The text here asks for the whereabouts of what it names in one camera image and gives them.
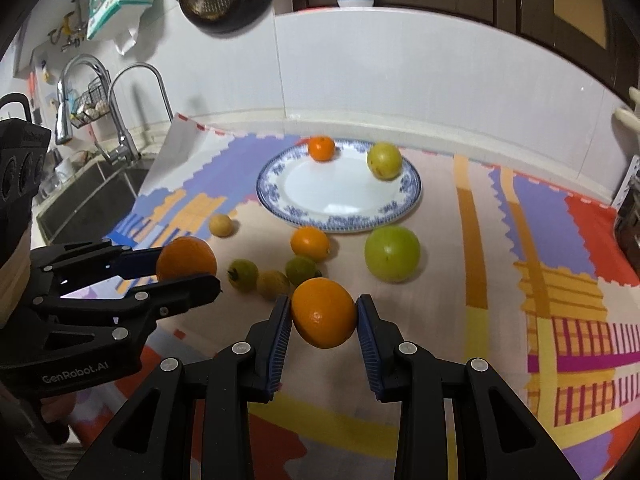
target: orange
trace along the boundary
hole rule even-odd
[[[315,262],[322,262],[329,256],[329,237],[317,227],[310,225],[296,229],[291,236],[291,250],[297,256],[306,256]]]
[[[164,246],[156,262],[158,281],[174,280],[192,274],[208,272],[216,275],[216,256],[204,240],[180,236]]]
[[[298,286],[291,297],[291,317],[302,339],[316,348],[340,346],[358,322],[349,293],[327,278],[311,278]]]
[[[334,158],[335,142],[329,137],[311,137],[308,141],[309,155],[318,162]]]

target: stainless steel sink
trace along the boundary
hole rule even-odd
[[[86,168],[36,221],[47,244],[99,240],[131,210],[153,160]]]

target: green fruit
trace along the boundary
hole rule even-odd
[[[240,292],[251,292],[258,281],[258,267],[249,260],[233,260],[226,270],[226,276],[233,288]]]
[[[287,277],[279,270],[265,270],[258,275],[258,294],[267,301],[274,301],[281,294],[288,294],[290,285]]]
[[[318,267],[315,261],[306,256],[296,256],[287,262],[284,272],[293,286],[298,286],[316,276]]]
[[[380,180],[393,180],[402,171],[402,155],[388,142],[374,144],[367,153],[367,165]]]
[[[406,227],[375,229],[364,244],[367,268],[383,282],[404,282],[420,262],[420,240]]]

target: white handle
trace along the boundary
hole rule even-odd
[[[626,108],[617,108],[613,114],[616,119],[627,128],[640,135],[640,119],[631,110],[627,110]]]
[[[629,87],[629,97],[631,97],[631,100],[637,105],[640,105],[640,90],[633,86]]]

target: blue and white plate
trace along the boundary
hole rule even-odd
[[[417,204],[420,176],[403,158],[395,180],[376,179],[367,166],[372,145],[335,139],[336,155],[330,162],[311,159],[306,144],[293,146],[262,168],[258,199],[284,221],[327,233],[357,233],[394,222]]]

